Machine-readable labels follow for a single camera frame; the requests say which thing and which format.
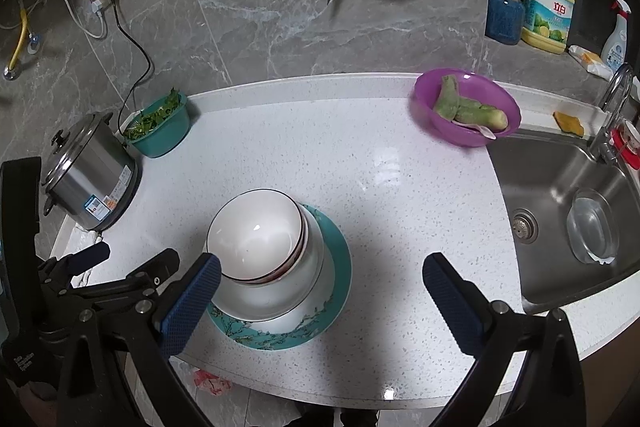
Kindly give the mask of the peeled green vegetable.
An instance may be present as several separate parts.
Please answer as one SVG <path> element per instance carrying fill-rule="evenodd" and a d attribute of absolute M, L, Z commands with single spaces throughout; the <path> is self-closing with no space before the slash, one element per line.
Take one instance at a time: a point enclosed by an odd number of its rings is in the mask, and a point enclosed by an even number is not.
<path fill-rule="evenodd" d="M 504 131 L 509 126 L 508 117 L 503 110 L 460 95 L 458 80 L 454 75 L 446 75 L 440 80 L 440 91 L 434 111 L 448 121 L 478 124 L 491 131 Z"/>

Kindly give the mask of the teal basket with greens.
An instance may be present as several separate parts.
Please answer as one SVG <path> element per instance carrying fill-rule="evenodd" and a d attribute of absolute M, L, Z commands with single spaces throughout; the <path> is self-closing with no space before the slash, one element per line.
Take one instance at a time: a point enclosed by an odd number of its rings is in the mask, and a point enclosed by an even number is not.
<path fill-rule="evenodd" d="M 171 89 L 163 98 L 134 115 L 128 124 L 120 125 L 125 143 L 149 158 L 169 153 L 191 128 L 186 101 L 188 99 L 181 91 Z"/>

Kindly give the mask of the yellow sponge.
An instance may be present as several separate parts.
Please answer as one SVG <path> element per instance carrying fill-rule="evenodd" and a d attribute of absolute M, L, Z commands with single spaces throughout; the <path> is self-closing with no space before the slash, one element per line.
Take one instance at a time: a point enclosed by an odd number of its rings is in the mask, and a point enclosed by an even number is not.
<path fill-rule="evenodd" d="M 585 136 L 585 128 L 582 127 L 582 122 L 577 117 L 558 112 L 557 110 L 552 116 L 563 133 L 575 135 L 580 139 Z"/>

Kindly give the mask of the white spray bottle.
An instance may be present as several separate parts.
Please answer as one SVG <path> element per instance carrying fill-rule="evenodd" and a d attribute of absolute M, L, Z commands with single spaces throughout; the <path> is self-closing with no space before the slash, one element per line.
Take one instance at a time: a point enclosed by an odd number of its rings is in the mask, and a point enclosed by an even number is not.
<path fill-rule="evenodd" d="M 616 13 L 615 27 L 605 40 L 600 57 L 612 72 L 616 72 L 625 62 L 628 18 L 631 16 L 631 8 L 625 0 L 613 0 L 612 9 Z"/>

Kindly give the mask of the chrome faucet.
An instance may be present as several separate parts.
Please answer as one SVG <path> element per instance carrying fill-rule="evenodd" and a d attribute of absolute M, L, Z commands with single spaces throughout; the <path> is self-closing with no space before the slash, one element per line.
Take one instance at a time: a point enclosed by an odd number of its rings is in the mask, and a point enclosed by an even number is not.
<path fill-rule="evenodd" d="M 620 121 L 622 109 L 631 92 L 632 80 L 634 80 L 634 69 L 631 65 L 628 63 L 620 65 L 598 102 L 598 107 L 608 116 L 588 148 L 588 155 L 594 161 L 612 165 L 616 163 L 617 150 L 612 143 L 612 131 Z"/>

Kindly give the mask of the white dish cloth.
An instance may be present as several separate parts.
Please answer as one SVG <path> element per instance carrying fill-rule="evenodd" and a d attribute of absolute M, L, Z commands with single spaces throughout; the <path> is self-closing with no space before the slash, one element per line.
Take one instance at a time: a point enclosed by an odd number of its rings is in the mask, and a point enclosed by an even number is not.
<path fill-rule="evenodd" d="M 72 273 L 70 286 L 73 288 L 89 284 L 92 267 L 96 263 L 96 253 L 90 248 L 101 242 L 102 235 L 96 231 L 86 231 L 79 225 L 72 228 L 63 259 L 68 261 L 68 269 Z"/>

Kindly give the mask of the purple plastic bowl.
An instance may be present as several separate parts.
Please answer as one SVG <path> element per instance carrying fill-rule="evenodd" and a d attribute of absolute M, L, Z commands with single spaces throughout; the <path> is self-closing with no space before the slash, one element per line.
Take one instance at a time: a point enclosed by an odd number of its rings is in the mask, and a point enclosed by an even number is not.
<path fill-rule="evenodd" d="M 424 72 L 414 84 L 413 100 L 437 135 L 463 147 L 492 142 L 476 126 L 502 138 L 518 130 L 522 119 L 518 104 L 506 90 L 492 80 L 462 69 Z"/>

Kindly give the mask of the teal rim floral plate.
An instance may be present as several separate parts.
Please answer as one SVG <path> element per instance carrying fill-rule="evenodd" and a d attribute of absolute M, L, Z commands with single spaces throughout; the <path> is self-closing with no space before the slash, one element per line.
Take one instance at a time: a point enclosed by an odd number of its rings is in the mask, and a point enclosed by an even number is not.
<path fill-rule="evenodd" d="M 252 322 L 236 319 L 209 303 L 207 314 L 218 331 L 239 345 L 279 351 L 308 343 L 326 331 L 342 312 L 352 285 L 352 257 L 342 232 L 314 206 L 303 204 L 314 217 L 326 247 L 318 281 L 308 296 L 280 317 Z"/>

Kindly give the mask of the stainless rice cooker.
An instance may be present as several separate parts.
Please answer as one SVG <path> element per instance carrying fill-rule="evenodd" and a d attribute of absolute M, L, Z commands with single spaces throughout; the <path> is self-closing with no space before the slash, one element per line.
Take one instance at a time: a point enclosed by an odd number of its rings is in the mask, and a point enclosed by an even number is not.
<path fill-rule="evenodd" d="M 43 213 L 58 206 L 81 228 L 101 233 L 134 198 L 141 168 L 111 130 L 113 114 L 91 113 L 51 140 L 43 168 Z"/>

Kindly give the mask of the large white serving bowl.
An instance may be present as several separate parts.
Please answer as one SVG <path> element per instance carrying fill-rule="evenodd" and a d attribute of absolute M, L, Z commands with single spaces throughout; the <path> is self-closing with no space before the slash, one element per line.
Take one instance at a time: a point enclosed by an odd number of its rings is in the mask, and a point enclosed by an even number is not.
<path fill-rule="evenodd" d="M 329 269 L 329 249 L 324 243 L 318 220 L 306 205 L 299 204 L 308 225 L 306 247 L 288 272 L 272 282 L 250 285 L 223 277 L 212 303 L 229 317 L 261 322 L 282 317 L 292 311 L 319 285 Z"/>

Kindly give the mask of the stainless steel sink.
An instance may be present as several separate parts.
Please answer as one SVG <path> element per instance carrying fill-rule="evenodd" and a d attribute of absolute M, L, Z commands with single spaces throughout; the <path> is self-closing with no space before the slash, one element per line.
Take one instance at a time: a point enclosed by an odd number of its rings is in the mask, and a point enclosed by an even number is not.
<path fill-rule="evenodd" d="M 548 311 L 639 270 L 639 189 L 585 141 L 520 131 L 491 142 L 518 258 L 523 307 Z"/>

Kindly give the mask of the blue utensil holder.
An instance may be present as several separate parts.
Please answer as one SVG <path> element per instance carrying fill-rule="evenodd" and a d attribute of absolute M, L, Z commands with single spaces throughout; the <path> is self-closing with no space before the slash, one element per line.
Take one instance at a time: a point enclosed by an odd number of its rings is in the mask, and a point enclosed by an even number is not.
<path fill-rule="evenodd" d="M 514 0 L 488 0 L 485 35 L 507 46 L 521 40 L 524 4 Z"/>

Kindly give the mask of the yellow detergent bottle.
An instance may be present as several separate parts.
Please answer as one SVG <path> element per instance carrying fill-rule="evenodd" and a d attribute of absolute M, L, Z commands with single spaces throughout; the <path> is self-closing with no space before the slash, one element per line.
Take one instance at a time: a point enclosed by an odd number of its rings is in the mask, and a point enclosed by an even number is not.
<path fill-rule="evenodd" d="M 575 0 L 522 0 L 525 9 L 521 39 L 554 54 L 566 49 Z"/>

